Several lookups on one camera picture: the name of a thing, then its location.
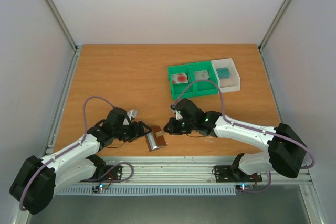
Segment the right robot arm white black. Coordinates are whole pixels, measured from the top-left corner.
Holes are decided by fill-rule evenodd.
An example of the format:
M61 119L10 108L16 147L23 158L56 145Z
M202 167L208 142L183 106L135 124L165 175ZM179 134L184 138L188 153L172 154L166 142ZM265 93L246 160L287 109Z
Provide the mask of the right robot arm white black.
M170 135L190 134L229 138L260 149L255 154L240 153L230 170L236 180L258 173L276 171L287 178L297 178L306 155L307 147L286 124L277 127L253 125L215 111L198 112L195 116L177 112L171 117L164 132Z

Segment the silver credit card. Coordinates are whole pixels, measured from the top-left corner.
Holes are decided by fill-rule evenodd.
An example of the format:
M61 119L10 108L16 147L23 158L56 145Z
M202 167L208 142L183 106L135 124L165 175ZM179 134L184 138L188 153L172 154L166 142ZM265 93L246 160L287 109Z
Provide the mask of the silver credit card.
M146 140L147 140L147 143L148 143L148 145L149 145L149 150L150 150L150 151L158 150L159 148L161 148L161 147L156 143L154 134L153 134L152 132L146 135Z

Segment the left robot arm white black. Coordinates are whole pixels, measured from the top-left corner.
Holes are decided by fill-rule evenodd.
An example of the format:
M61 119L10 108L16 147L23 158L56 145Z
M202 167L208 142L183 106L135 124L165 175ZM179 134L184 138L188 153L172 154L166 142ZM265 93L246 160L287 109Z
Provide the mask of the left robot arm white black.
M131 121L124 109L113 108L72 144L41 158L27 158L9 193L19 202L21 211L37 214L59 191L77 182L96 182L106 177L106 163L97 153L114 140L130 143L151 131L144 122Z

